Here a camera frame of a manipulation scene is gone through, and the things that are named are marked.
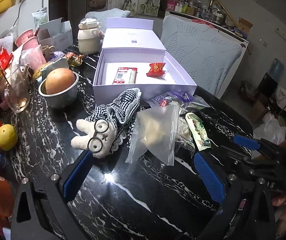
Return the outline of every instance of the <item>purple box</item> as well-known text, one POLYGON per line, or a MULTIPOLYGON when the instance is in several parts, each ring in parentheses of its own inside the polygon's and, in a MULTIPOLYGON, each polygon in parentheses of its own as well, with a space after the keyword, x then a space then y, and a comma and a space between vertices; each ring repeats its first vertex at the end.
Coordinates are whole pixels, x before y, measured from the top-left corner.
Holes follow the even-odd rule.
POLYGON ((194 94, 197 85, 166 51, 153 32, 153 21, 137 18, 108 18, 102 52, 94 76, 97 105, 111 103, 121 92, 138 87, 142 99, 168 91, 194 94), (150 63, 166 63, 161 78, 147 77, 150 63), (137 67, 135 84, 114 84, 118 67, 137 67))

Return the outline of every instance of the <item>chair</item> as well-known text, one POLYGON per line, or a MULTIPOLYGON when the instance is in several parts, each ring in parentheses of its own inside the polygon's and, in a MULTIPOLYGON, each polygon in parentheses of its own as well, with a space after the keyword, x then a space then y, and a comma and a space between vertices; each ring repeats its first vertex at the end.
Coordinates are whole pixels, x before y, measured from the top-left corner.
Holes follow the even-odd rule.
POLYGON ((242 53, 239 44, 223 37, 216 29, 174 16, 164 18, 161 41, 195 83, 215 96, 242 53))
POLYGON ((123 11, 118 8, 114 8, 107 11, 102 12, 88 12, 85 17, 95 17, 101 24, 101 31, 105 33, 106 31, 106 21, 107 18, 114 18, 114 17, 122 17, 127 18, 129 17, 130 11, 123 11))

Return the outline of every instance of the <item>metal bowl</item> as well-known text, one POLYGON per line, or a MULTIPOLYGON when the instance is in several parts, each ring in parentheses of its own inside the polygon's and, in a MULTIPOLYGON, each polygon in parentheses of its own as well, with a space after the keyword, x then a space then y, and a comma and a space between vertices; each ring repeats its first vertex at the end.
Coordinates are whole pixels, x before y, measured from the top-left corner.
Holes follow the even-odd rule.
POLYGON ((47 105, 49 107, 55 108, 55 109, 62 109, 71 103, 75 101, 77 98, 77 82, 79 79, 79 76, 77 73, 72 71, 75 76, 75 82, 73 85, 71 85, 69 88, 65 89, 62 92, 53 94, 53 95, 48 95, 46 94, 46 88, 45 88, 45 82, 46 79, 42 81, 41 85, 38 87, 38 92, 41 96, 43 96, 47 102, 47 105))

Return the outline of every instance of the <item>lemon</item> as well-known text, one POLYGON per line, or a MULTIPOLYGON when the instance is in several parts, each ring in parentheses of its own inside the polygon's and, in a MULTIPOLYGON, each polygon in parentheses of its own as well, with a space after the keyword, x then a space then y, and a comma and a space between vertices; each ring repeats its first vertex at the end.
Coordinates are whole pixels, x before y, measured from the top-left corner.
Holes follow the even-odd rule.
POLYGON ((0 127, 0 148, 9 151, 17 143, 17 133, 10 124, 4 124, 0 127))

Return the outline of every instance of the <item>metal bolt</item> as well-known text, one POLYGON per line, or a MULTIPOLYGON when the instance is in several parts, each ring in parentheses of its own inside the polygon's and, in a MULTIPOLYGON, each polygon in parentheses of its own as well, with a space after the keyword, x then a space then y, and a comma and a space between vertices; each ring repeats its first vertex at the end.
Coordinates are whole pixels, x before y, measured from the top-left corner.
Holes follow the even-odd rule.
POLYGON ((230 175, 228 176, 228 179, 231 180, 231 181, 234 181, 234 180, 237 179, 237 176, 236 176, 235 174, 230 174, 230 175))
POLYGON ((265 183, 265 179, 259 178, 259 183, 260 183, 260 184, 264 184, 264 183, 265 183))
POLYGON ((51 176, 51 180, 58 180, 59 179, 59 175, 57 174, 57 173, 55 173, 55 174, 53 174, 52 176, 51 176))
POLYGON ((22 179, 22 184, 26 184, 28 182, 28 178, 23 178, 22 179))

